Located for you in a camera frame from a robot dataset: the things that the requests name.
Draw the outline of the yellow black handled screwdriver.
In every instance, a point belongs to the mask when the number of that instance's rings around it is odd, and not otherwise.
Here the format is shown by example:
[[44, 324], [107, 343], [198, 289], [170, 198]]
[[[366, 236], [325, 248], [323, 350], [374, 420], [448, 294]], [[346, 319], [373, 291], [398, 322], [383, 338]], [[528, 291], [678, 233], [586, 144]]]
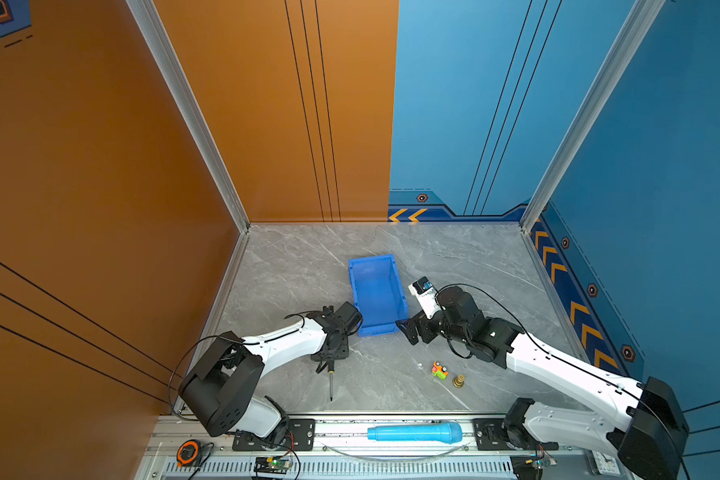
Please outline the yellow black handled screwdriver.
[[329, 401], [333, 402], [334, 394], [335, 394], [335, 383], [334, 383], [335, 360], [328, 361], [327, 368], [328, 368], [328, 376], [329, 376]]

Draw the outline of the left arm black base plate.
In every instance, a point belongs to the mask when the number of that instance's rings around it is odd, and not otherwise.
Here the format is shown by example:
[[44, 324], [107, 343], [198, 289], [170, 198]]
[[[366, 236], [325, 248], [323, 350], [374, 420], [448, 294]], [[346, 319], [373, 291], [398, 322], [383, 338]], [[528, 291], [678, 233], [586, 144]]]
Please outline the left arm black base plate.
[[263, 438], [250, 432], [238, 431], [234, 435], [232, 449], [236, 452], [311, 451], [314, 446], [315, 426], [316, 422], [312, 418], [295, 418], [281, 421]]

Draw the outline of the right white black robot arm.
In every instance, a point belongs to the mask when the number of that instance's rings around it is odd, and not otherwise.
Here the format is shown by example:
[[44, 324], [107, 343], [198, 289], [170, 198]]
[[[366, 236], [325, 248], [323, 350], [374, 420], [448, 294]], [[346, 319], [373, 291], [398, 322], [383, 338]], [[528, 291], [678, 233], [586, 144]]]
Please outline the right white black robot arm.
[[410, 344], [438, 337], [462, 344], [477, 359], [534, 378], [582, 404], [556, 409], [518, 398], [504, 416], [500, 437], [516, 450], [557, 443], [618, 458], [642, 479], [675, 479], [689, 472], [684, 449], [690, 428], [672, 388], [601, 370], [529, 333], [516, 316], [489, 317], [465, 284], [436, 288], [422, 277], [409, 291], [421, 310], [398, 322]]

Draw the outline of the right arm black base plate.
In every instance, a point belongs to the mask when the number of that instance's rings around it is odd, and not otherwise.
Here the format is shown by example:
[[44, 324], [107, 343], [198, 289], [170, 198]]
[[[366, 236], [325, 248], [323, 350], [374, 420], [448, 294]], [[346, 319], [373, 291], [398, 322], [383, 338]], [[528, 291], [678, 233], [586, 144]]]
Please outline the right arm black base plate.
[[557, 442], [540, 443], [521, 425], [505, 425], [502, 418], [476, 418], [472, 420], [473, 433], [479, 451], [556, 451]]

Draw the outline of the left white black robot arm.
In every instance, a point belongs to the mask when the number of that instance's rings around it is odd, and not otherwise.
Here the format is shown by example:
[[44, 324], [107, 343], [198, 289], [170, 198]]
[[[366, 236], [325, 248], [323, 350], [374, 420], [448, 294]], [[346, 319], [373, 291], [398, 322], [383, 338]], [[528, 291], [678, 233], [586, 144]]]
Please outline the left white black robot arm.
[[339, 308], [299, 312], [298, 321], [259, 336], [228, 331], [213, 342], [178, 387], [178, 396], [212, 437], [247, 432], [272, 446], [288, 436], [290, 420], [271, 397], [255, 395], [262, 377], [301, 357], [317, 364], [318, 374], [335, 371], [349, 356], [349, 337], [363, 317], [346, 302]]

